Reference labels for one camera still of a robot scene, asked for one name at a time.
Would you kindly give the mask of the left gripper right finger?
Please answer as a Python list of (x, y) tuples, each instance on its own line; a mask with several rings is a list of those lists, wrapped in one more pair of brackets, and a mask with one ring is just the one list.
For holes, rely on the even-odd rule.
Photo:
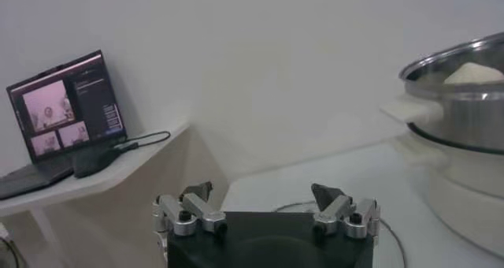
[(313, 215), (315, 240), (324, 240), (336, 233), (354, 240), (379, 236), (380, 206), (375, 199), (356, 203), (341, 189), (322, 184), (312, 184), (311, 191), (319, 209)]

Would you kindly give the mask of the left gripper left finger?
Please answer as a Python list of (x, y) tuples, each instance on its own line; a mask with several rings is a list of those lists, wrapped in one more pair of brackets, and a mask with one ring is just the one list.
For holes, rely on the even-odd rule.
[(208, 204), (213, 190), (211, 181), (186, 187), (177, 197), (158, 195), (152, 203), (154, 233), (167, 238), (195, 235), (198, 225), (217, 238), (225, 237), (228, 231), (226, 214)]

